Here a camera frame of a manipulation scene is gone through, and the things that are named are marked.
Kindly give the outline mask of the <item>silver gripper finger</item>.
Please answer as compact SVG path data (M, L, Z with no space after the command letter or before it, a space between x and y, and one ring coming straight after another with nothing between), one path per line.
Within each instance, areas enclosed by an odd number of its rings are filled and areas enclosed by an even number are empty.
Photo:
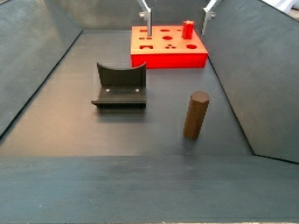
M216 7L217 1L219 0L209 0L207 6L203 8L204 19L203 19L203 24L201 24L200 35L204 35L204 33L205 33L207 24L212 18L212 14L213 14L212 9Z
M139 6L141 8L141 11L139 12L139 17L144 19L147 23L147 28L151 28L152 25L152 10L147 5L145 0L136 0L139 3Z

